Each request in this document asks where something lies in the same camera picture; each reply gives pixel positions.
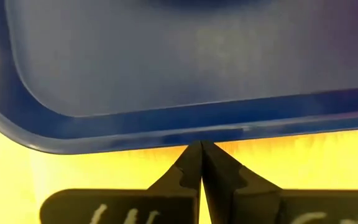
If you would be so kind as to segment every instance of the yellow background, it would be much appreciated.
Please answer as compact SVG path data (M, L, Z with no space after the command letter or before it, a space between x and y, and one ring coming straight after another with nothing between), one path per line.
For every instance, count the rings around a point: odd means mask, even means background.
M219 145L283 188L358 189L358 131ZM184 148L57 156L20 146L0 133L0 223L40 223L42 202L63 189L145 189ZM200 223L210 223L204 195Z

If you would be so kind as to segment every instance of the blue plastic tray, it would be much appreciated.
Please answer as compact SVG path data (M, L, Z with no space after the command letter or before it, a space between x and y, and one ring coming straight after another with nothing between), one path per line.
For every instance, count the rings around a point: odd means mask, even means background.
M0 131L79 154L358 128L358 0L0 0Z

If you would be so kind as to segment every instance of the yellow surface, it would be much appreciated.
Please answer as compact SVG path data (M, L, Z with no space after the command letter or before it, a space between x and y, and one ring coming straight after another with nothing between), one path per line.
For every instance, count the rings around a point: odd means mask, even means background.
M219 144L283 188L358 189L358 131ZM0 133L0 223L39 223L50 194L69 188L145 189L184 147L56 156L20 146ZM200 223L210 223L205 197Z

